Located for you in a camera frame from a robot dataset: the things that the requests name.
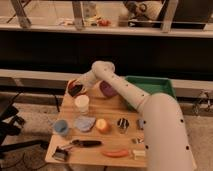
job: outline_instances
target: black chair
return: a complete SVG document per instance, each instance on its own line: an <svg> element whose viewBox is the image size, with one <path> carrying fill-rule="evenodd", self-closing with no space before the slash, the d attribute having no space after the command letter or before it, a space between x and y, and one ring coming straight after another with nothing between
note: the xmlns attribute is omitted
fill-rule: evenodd
<svg viewBox="0 0 213 171"><path fill-rule="evenodd" d="M3 96L0 94L0 158L4 158L4 152L9 152L19 148L29 147L33 145L40 144L44 149L47 149L49 143L43 140L33 140L23 143L16 143L10 145L2 145L4 139L7 135L18 135L21 129L14 125L17 122L19 125L25 123L24 119L17 116L18 109L13 106L13 99ZM11 120L6 123L3 120L11 118Z"/></svg>
<svg viewBox="0 0 213 171"><path fill-rule="evenodd" d="M163 21L169 0L163 0L163 2L164 5L157 19L158 22ZM205 23L209 22L212 13L212 0L179 0L172 23L172 28L203 29L205 27ZM133 27L141 27L140 22L129 23L133 23ZM149 23L147 24L147 27L160 28L160 26L161 23L155 23L152 26L150 26Z"/></svg>

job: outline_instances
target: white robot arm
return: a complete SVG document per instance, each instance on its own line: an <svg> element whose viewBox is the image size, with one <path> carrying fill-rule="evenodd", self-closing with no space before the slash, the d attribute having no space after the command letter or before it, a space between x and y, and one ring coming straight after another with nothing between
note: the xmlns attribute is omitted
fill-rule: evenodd
<svg viewBox="0 0 213 171"><path fill-rule="evenodd" d="M98 80L109 83L144 120L148 171L193 171L183 114L177 101L164 93L149 93L114 74L111 62L97 61L77 81L91 88Z"/></svg>

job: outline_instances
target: purple object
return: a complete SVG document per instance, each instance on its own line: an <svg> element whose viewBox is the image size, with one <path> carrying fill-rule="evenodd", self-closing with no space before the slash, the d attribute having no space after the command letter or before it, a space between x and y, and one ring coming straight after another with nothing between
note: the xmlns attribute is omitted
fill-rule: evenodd
<svg viewBox="0 0 213 171"><path fill-rule="evenodd" d="M118 94L106 81L102 81L99 87L103 95L106 97L113 97Z"/></svg>

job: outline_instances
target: green plastic tray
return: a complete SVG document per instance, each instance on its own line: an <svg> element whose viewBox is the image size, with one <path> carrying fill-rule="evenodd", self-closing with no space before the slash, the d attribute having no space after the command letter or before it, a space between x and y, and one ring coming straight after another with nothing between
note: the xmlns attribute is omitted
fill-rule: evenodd
<svg viewBox="0 0 213 171"><path fill-rule="evenodd" d="M166 93L174 97L175 92L172 87L171 81L168 78L158 78L158 77L142 77L142 76L126 76L125 79L134 84L135 86L145 90L150 94L154 93ZM133 109L129 103L127 103L129 109Z"/></svg>

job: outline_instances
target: wooden table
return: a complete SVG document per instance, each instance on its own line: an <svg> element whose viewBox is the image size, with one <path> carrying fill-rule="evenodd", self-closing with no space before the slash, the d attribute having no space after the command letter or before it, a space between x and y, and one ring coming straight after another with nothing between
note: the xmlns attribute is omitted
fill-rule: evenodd
<svg viewBox="0 0 213 171"><path fill-rule="evenodd" d="M101 149L123 149L129 150L144 150L144 144L132 143L132 138L143 138L143 131L137 129L136 120L139 114L135 111L127 110L124 99L119 95L113 98L106 98L99 90L99 83L93 89L87 92L90 98L89 114L87 116L95 116L98 118L105 118L111 124L111 132L109 134L99 133L95 127L88 133L82 133L73 127L73 122L80 114L74 105L74 98L67 92L64 95L61 111L58 119L65 119L69 122L69 135L64 138L53 132L49 148L46 154L46 162L60 163L52 158L52 155L57 146L68 144L73 139L81 140L101 140L103 145L92 148L75 147L71 150L71 155L66 161L70 164L87 164L87 165L104 165L104 166L126 166L126 167L146 167L146 158L140 157L137 160L133 156L110 158L100 153ZM130 126L125 134L120 134L116 122L119 118L127 118Z"/></svg>

